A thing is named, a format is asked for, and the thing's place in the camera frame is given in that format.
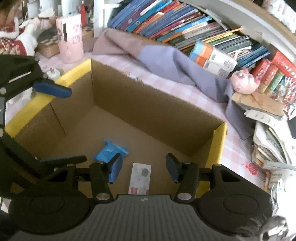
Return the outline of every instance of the bookshelf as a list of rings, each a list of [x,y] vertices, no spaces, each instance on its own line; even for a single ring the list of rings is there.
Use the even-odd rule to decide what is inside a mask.
[[[263,40],[280,50],[296,64],[296,35],[265,9],[249,0],[184,0],[209,9],[229,26],[244,26],[251,36],[263,33]]]

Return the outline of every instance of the red and white cloth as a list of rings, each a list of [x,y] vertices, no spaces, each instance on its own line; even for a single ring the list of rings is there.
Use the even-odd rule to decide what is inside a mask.
[[[56,55],[50,59],[46,59],[40,54],[38,54],[38,57],[40,58],[39,64],[43,71],[47,71],[50,67],[61,68],[64,71],[69,71],[79,64],[63,64],[59,55]],[[151,74],[144,67],[140,66],[137,61],[126,55],[93,56],[91,53],[86,53],[80,62],[89,58],[122,71],[131,78],[140,79],[144,83],[151,85],[154,88],[160,89],[164,92],[167,92],[168,94],[186,100],[227,122],[223,112],[225,104],[214,102],[193,86],[179,84]],[[240,136],[238,135],[237,131],[228,123],[222,164],[246,178],[250,182],[263,188],[264,182],[259,177],[259,170],[247,160],[245,153],[239,147],[239,140]]]

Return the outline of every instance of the pink piggy bank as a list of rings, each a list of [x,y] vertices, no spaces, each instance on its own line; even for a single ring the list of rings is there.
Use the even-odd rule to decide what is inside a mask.
[[[230,81],[234,90],[241,94],[253,93],[260,84],[260,81],[254,79],[253,75],[251,75],[246,68],[235,72],[230,77]]]

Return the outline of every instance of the silver bolt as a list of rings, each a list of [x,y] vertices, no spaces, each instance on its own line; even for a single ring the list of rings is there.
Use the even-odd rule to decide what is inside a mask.
[[[189,200],[192,198],[192,196],[191,196],[191,194],[189,194],[187,192],[182,192],[177,195],[177,198],[180,200]]]
[[[100,201],[106,201],[110,199],[110,195],[108,193],[99,193],[96,198]]]
[[[4,87],[2,87],[0,89],[0,94],[5,95],[6,94],[6,89]]]

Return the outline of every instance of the blue plastic wrapper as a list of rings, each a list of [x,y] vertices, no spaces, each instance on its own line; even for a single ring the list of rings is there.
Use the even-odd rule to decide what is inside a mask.
[[[117,146],[111,141],[104,140],[105,147],[98,154],[94,156],[95,161],[109,162],[115,154],[120,153],[122,157],[129,154],[129,150],[126,147]]]

